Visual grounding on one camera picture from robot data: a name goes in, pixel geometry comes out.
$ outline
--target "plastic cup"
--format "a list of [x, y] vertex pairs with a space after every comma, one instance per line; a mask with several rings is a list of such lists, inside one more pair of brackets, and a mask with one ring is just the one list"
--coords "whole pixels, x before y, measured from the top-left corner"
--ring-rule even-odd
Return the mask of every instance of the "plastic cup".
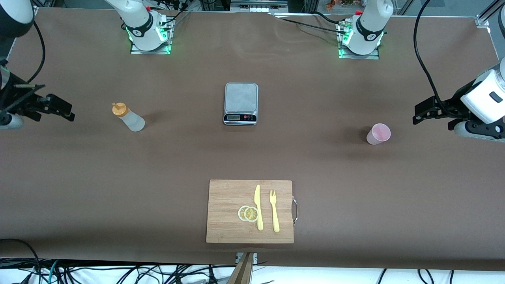
[[380, 144], [391, 138], [391, 130], [386, 124], [375, 124], [367, 134], [367, 141], [372, 145]]

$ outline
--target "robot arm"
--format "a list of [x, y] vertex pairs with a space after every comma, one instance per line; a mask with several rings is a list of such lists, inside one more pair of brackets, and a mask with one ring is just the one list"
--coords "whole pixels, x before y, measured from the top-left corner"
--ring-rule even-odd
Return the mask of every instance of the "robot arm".
[[462, 137], [505, 142], [505, 60], [439, 102], [435, 96], [415, 106], [414, 124], [426, 119], [453, 118], [449, 130]]
[[351, 29], [342, 44], [358, 55], [367, 55], [379, 46], [384, 28], [393, 15], [391, 0], [368, 0], [361, 15], [354, 15], [349, 22]]
[[141, 0], [105, 0], [121, 16], [133, 44], [152, 51], [168, 40], [167, 16], [148, 11]]
[[[22, 36], [31, 28], [34, 11], [30, 0], [0, 0], [0, 41]], [[40, 113], [56, 114], [73, 121], [72, 105], [48, 94], [45, 98], [35, 94], [44, 85], [32, 85], [6, 67], [7, 61], [0, 61], [0, 129], [20, 128], [21, 116], [40, 121]]]

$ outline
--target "metal handle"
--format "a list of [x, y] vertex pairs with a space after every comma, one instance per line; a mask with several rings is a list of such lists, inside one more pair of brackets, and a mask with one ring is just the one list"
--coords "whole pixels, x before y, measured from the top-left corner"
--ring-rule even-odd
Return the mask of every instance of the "metal handle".
[[295, 211], [296, 211], [296, 216], [295, 216], [295, 218], [293, 220], [293, 226], [294, 226], [294, 224], [298, 220], [298, 203], [296, 203], [296, 199], [294, 198], [294, 196], [293, 196], [293, 203], [294, 203], [294, 208], [295, 208]]

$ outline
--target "table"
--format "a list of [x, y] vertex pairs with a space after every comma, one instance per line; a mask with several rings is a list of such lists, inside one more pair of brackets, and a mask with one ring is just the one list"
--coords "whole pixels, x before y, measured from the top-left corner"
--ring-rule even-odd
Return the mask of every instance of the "table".
[[[268, 14], [192, 13], [171, 55], [142, 56], [115, 11], [40, 9], [47, 59], [34, 82], [76, 120], [1, 133], [0, 237], [41, 258], [226, 264], [255, 251], [270, 265], [503, 269], [503, 145], [460, 138], [447, 120], [412, 125], [432, 96], [414, 20], [391, 18], [381, 59], [359, 61], [338, 58], [334, 34]], [[443, 98], [497, 62], [472, 18], [424, 18], [418, 41]], [[11, 71], [28, 78], [40, 53], [32, 29]], [[258, 84], [256, 126], [223, 125], [227, 82]], [[119, 101], [144, 130], [114, 117]], [[392, 138], [373, 147], [364, 136], [378, 122]], [[295, 243], [206, 244], [210, 179], [293, 180]]]

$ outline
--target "plastic bottle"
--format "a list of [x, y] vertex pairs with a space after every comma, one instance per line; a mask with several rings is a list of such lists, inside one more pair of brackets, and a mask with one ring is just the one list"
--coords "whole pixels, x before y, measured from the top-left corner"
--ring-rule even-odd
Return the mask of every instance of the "plastic bottle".
[[131, 131], [141, 131], [145, 126], [144, 119], [132, 112], [124, 103], [112, 103], [112, 112], [121, 118]]

